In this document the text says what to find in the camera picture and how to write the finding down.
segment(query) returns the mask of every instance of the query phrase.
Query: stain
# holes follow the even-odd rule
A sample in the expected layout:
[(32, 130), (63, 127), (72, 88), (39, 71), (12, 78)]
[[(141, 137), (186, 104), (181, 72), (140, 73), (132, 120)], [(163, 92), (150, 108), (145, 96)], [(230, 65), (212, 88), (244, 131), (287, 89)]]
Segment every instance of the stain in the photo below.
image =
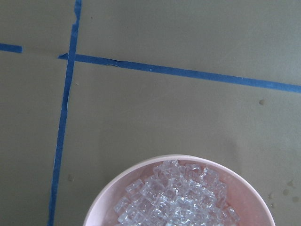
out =
[(298, 196), (294, 196), (292, 198), (293, 203), (297, 203), (297, 202), (299, 202), (299, 200), (300, 200), (300, 198)]
[(274, 209), (276, 207), (276, 204), (272, 202), (270, 207)]
[(74, 181), (74, 177), (71, 174), (68, 174), (67, 180), (72, 182), (72, 181)]
[(289, 194), (289, 190), (284, 189), (282, 193), (283, 193), (283, 195), (287, 196)]
[(270, 200), (273, 199), (273, 198), (274, 198), (274, 193), (271, 192), (271, 193), (268, 195), (268, 198), (269, 198)]
[(264, 99), (262, 99), (262, 100), (259, 101), (259, 104), (264, 105), (264, 102), (265, 102)]
[(294, 185), (293, 185), (293, 180), (291, 180), (290, 182), (287, 183), (287, 186), (290, 186), (292, 188), (296, 188)]

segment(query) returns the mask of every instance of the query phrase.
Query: pile of clear cubes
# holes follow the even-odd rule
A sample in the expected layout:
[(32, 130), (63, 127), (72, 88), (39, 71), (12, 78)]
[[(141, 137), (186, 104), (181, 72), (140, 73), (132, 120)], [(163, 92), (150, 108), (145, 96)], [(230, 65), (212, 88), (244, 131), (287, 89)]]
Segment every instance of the pile of clear cubes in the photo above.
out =
[(164, 161), (153, 175), (126, 187), (114, 207), (116, 226), (238, 226), (227, 185), (216, 171), (197, 164)]

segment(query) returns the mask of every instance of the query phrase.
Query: blue tape strip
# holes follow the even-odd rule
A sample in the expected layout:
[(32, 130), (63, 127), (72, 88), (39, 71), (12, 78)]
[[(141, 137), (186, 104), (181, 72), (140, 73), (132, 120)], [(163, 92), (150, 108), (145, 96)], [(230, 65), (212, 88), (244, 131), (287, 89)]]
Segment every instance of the blue tape strip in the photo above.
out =
[(8, 45), (0, 43), (0, 50), (7, 51), (7, 52), (13, 52), (13, 53), (22, 53), (23, 48), (22, 46), (16, 46), (16, 45)]
[[(58, 58), (67, 59), (68, 53), (62, 54)], [(245, 86), (277, 89), (277, 90), (282, 90), (287, 92), (301, 93), (301, 86), (299, 85), (292, 85), (292, 84), (286, 84), (286, 83), (280, 83), (274, 81), (250, 79), (250, 78), (236, 77), (236, 76), (230, 76), (224, 74), (198, 72), (198, 71), (192, 71), (192, 70), (186, 70), (180, 68), (148, 65), (148, 64), (141, 64), (141, 63), (135, 63), (129, 61), (118, 61), (118, 60), (112, 60), (112, 59), (107, 59), (102, 57), (86, 56), (80, 54), (76, 55), (75, 60), (84, 63), (98, 64), (98, 65), (112, 65), (116, 67), (134, 69), (139, 71), (171, 74), (171, 75), (178, 75), (178, 76), (189, 77), (189, 78), (221, 81), (221, 82), (234, 83), (234, 84), (245, 85)]]
[(67, 61), (67, 69), (66, 69), (66, 78), (65, 78), (65, 86), (63, 91), (60, 124), (58, 129), (57, 143), (56, 143), (56, 150), (55, 150), (53, 175), (52, 175), (52, 182), (51, 182), (51, 194), (50, 194), (50, 201), (49, 201), (49, 217), (48, 217), (47, 226), (53, 226), (54, 224), (55, 204), (56, 204), (56, 196), (58, 190), (58, 182), (60, 177), (63, 142), (65, 136), (66, 121), (67, 121), (68, 99), (69, 99), (69, 92), (70, 92), (71, 81), (73, 76), (73, 68), (75, 62), (77, 37), (79, 31), (80, 11), (81, 11), (81, 0), (76, 0), (74, 6), (76, 22), (72, 25), (69, 54), (67, 57), (68, 61)]

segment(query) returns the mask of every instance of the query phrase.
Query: plastic bowl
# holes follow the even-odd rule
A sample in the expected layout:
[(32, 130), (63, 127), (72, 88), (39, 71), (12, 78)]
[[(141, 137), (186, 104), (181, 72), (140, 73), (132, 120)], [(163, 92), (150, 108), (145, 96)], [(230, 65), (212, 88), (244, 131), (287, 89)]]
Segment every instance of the plastic bowl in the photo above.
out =
[(177, 159), (180, 164), (196, 163), (219, 172), (220, 181), (228, 185), (227, 202), (240, 216), (240, 226), (275, 226), (273, 217), (256, 190), (241, 176), (230, 169), (195, 156), (163, 155), (145, 160), (115, 177), (96, 197), (87, 213), (84, 226), (114, 226), (117, 214), (113, 207), (125, 195), (125, 187), (153, 174), (152, 168), (162, 161)]

